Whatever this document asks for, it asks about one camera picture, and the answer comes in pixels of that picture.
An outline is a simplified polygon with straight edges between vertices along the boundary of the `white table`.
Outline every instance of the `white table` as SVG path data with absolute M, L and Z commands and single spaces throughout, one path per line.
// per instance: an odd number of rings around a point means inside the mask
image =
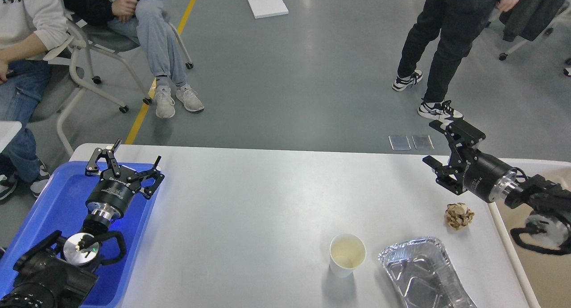
M 84 144 L 71 160 L 105 146 Z M 529 306 L 488 205 L 438 186 L 423 156 L 136 145 L 116 152 L 120 164 L 157 155 L 166 179 L 125 308 L 397 308 L 377 255 L 427 235 L 443 241 L 478 307 Z M 476 213 L 469 228 L 445 225 L 453 202 Z M 328 269 L 340 233 L 361 237 L 368 252 L 344 279 Z
M 22 124 L 18 121 L 0 121 L 0 152 L 12 141 L 21 127 Z

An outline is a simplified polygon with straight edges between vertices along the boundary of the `paper cup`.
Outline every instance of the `paper cup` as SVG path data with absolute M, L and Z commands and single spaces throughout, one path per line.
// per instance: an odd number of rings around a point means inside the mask
M 350 275 L 367 256 L 363 241 L 352 234 L 340 234 L 329 247 L 331 271 L 340 278 Z

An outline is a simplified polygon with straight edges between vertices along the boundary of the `robotic arm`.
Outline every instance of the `robotic arm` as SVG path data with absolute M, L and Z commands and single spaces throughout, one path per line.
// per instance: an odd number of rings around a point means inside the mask
M 533 211 L 525 227 L 510 231 L 515 243 L 548 255 L 571 254 L 570 191 L 540 175 L 528 178 L 519 168 L 481 152 L 478 146 L 486 135 L 466 121 L 445 127 L 432 121 L 430 127 L 445 135 L 451 150 L 447 165 L 432 156 L 422 160 L 436 173 L 437 184 L 457 195 L 468 190 L 488 203 L 503 201 L 511 209 L 529 205 Z M 531 235 L 539 245 L 525 243 L 522 234 Z
M 68 238 L 54 231 L 20 257 L 14 265 L 14 288 L 0 300 L 0 308 L 78 308 L 98 279 L 98 267 L 117 263 L 127 254 L 122 233 L 109 228 L 123 218 L 135 194 L 150 199 L 165 176 L 157 169 L 160 156 L 143 172 L 117 164 L 114 153 L 119 145 L 117 140 L 111 149 L 96 149 L 86 166 L 86 176 L 98 176 L 99 182 L 85 202 L 87 215 L 80 231 Z M 108 164 L 104 171 L 97 165 L 101 158 Z M 148 179 L 154 181 L 142 186 Z M 100 249 L 110 239 L 116 240 L 120 254 L 105 259 Z

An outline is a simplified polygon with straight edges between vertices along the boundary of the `brown crumpled paper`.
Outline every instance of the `brown crumpled paper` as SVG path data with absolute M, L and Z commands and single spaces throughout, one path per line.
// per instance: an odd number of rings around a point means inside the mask
M 461 202 L 457 204 L 449 204 L 446 208 L 446 223 L 456 231 L 459 231 L 463 227 L 468 226 L 474 214 L 466 204 Z

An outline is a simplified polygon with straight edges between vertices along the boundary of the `gray sneaker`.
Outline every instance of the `gray sneaker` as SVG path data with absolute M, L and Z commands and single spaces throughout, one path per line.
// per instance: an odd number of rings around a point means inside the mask
M 18 185 L 18 178 L 16 178 L 16 173 L 12 173 L 10 176 L 6 174 L 0 174 L 0 201 L 8 198 Z
M 37 175 L 36 180 L 30 184 L 30 190 L 32 194 L 34 194 L 35 198 L 37 198 L 43 191 L 43 188 L 45 188 L 49 179 L 50 173 L 47 171 L 46 165 L 40 161 L 39 174 Z
M 204 105 L 200 102 L 200 99 L 196 97 L 198 93 L 194 91 L 191 87 L 181 87 L 177 90 L 177 99 L 184 104 L 184 108 L 187 111 L 198 112 L 204 109 Z
M 155 114 L 161 119 L 169 119 L 175 115 L 175 100 L 171 97 L 171 88 L 168 86 L 157 86 L 155 89 L 155 101 L 157 111 Z

